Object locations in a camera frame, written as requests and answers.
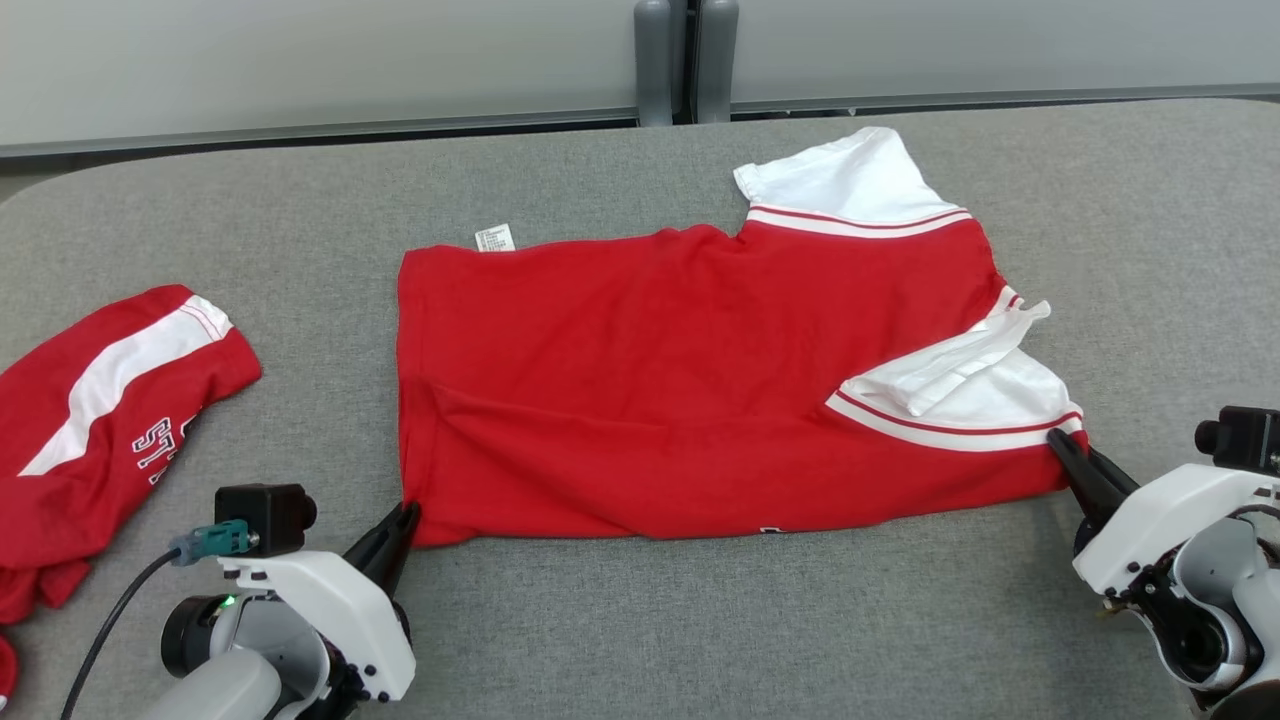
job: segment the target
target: white fabric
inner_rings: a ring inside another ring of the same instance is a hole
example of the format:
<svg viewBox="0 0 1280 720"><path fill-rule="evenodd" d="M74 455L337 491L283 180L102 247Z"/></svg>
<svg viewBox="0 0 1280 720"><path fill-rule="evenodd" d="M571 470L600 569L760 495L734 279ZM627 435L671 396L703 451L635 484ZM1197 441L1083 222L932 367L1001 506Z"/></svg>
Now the white fabric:
<svg viewBox="0 0 1280 720"><path fill-rule="evenodd" d="M84 455L93 420L115 410L129 383L218 342L230 332L227 314L200 296L151 325L106 346L72 386L68 418L18 475L44 475Z"/></svg>
<svg viewBox="0 0 1280 720"><path fill-rule="evenodd" d="M1016 350L1032 323L1048 314L1048 302L1041 302L1029 310L1010 309L992 315L961 336L851 378L841 389L854 397L886 397L897 409L919 418L975 373L991 368Z"/></svg>
<svg viewBox="0 0 1280 720"><path fill-rule="evenodd" d="M742 165L733 178L753 205L824 213L855 223L911 223L959 210L924 183L902 140L888 128L863 128L790 158Z"/></svg>
<svg viewBox="0 0 1280 720"><path fill-rule="evenodd" d="M814 213L805 217L791 215L786 213L780 213L765 205L754 205L751 210L748 211L746 219L756 220L760 223L768 223L771 225L791 228L804 232L817 232L823 234L842 234L846 237L868 237L868 238L890 238L890 237L908 237L913 234L920 234L923 232L936 231L943 228L952 223L959 223L960 220L970 220L973 215L964 210L950 210L941 215L931 215L928 218L922 218L918 222L900 224L900 225L873 225L873 224L858 224L845 222L838 218L828 218Z"/></svg>
<svg viewBox="0 0 1280 720"><path fill-rule="evenodd" d="M905 439L925 447L938 450L955 450L960 452L997 452L1001 450L1018 450L1020 447L1033 447L1044 445L1044 438L1051 428L1057 428L1068 434L1078 433L1084 427L1079 414L1068 414L1057 423L1047 427L1034 427L1032 429L1012 429L1005 433L961 434L955 432L936 430L925 427L902 425L901 423L886 419L855 405L838 395L832 395L827 400L827 407L855 420L873 430L887 436Z"/></svg>
<svg viewBox="0 0 1280 720"><path fill-rule="evenodd" d="M1047 302L1027 310L1011 290L964 334L845 380L827 406L895 437L946 450L989 451L1044 442L1052 427L1082 428L1082 411L1052 370L1019 350Z"/></svg>

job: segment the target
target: green connector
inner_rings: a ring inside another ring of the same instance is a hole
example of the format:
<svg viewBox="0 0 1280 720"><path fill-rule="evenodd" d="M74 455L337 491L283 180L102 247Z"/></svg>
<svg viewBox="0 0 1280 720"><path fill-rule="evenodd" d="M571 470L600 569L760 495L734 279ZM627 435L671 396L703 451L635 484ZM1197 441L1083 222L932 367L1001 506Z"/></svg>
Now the green connector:
<svg viewBox="0 0 1280 720"><path fill-rule="evenodd" d="M210 555L239 555L248 552L255 544L255 537L248 532L248 523L244 520L227 520L216 525L196 528L193 534L200 538L200 547L196 555L207 557Z"/></svg>

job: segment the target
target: white sleeve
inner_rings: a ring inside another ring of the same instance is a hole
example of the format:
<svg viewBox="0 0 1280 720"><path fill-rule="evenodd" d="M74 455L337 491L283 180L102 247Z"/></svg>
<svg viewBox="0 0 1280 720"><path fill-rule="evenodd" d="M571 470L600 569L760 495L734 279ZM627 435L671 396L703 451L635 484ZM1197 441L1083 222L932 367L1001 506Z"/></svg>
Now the white sleeve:
<svg viewBox="0 0 1280 720"><path fill-rule="evenodd" d="M863 128L790 158L742 165L733 179L753 205L869 224L911 223L959 209L924 183L890 128Z"/></svg>
<svg viewBox="0 0 1280 720"><path fill-rule="evenodd" d="M1066 384L1019 350L1047 302L993 313L965 333L849 378L827 406L863 425L932 447L1012 450L1044 443L1051 428L1076 432L1080 407Z"/></svg>

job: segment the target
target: red fabric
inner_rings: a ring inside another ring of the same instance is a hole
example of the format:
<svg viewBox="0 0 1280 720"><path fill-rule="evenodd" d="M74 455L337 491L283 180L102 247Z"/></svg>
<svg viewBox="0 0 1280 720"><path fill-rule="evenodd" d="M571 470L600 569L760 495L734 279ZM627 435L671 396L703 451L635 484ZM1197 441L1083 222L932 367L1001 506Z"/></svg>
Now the red fabric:
<svg viewBox="0 0 1280 720"><path fill-rule="evenodd" d="M182 333L161 332L172 323ZM189 290L157 287L102 307L0 374L0 624L22 620L37 601L67 602L88 573L86 560L108 546L182 450L186 423L260 377L239 331L227 323L220 334L216 324ZM23 473L73 423L73 388L93 384L91 363L118 357L108 374L127 377L131 363L175 334L204 345L128 380L110 411L82 428L78 456ZM15 673L6 656L0 650L0 678Z"/></svg>
<svg viewBox="0 0 1280 720"><path fill-rule="evenodd" d="M1062 487L1046 446L956 452L827 407L1000 299L973 219L869 240L748 222L408 252L397 347L417 544L818 530Z"/></svg>

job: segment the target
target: care label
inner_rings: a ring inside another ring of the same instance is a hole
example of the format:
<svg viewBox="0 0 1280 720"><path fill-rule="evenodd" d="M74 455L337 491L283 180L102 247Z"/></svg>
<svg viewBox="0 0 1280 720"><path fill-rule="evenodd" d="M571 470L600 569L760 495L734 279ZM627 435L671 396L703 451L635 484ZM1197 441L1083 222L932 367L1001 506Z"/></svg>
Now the care label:
<svg viewBox="0 0 1280 720"><path fill-rule="evenodd" d="M511 238L511 225L503 223L495 228L489 228L476 233L476 247L480 252L504 252L516 249L516 241Z"/></svg>

